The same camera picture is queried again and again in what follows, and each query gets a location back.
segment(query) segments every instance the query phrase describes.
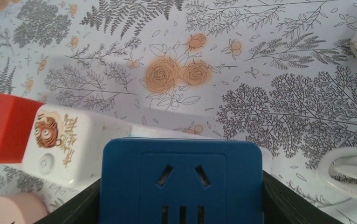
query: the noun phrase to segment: red block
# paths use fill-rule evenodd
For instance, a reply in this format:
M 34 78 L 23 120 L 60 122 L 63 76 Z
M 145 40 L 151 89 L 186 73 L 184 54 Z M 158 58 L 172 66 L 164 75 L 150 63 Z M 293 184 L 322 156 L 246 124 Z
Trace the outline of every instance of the red block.
M 44 103 L 0 93 L 0 163 L 21 163 L 37 110 Z

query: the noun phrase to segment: round button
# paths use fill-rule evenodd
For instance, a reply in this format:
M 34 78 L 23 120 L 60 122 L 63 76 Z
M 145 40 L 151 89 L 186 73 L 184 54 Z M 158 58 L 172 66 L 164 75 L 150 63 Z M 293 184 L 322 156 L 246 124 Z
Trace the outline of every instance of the round button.
M 55 158 L 52 154 L 47 153 L 39 160 L 39 171 L 41 174 L 48 175 L 54 169 Z

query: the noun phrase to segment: blue power socket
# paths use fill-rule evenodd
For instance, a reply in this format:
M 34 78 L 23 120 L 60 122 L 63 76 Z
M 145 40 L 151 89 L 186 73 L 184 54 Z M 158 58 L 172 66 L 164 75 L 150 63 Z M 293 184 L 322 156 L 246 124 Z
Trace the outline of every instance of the blue power socket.
M 253 143 L 123 138 L 103 152 L 101 224 L 262 224 Z

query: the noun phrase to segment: pink round object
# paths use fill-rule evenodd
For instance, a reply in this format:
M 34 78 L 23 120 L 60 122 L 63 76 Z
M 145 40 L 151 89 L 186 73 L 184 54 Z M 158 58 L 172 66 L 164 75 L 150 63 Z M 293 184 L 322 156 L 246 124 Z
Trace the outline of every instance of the pink round object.
M 0 224 L 33 224 L 47 214 L 47 208 L 35 194 L 0 196 Z

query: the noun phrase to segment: tablecloth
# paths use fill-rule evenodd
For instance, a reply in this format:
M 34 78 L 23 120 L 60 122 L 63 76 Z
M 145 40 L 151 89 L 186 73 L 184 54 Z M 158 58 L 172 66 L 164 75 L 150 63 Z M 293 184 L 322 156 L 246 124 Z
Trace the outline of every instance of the tablecloth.
M 350 0 L 0 0 L 0 92 L 255 142 L 277 179 L 357 224 L 357 201 L 313 176 L 357 147 L 356 28 Z M 0 165 L 0 195 L 50 212 L 79 191 Z

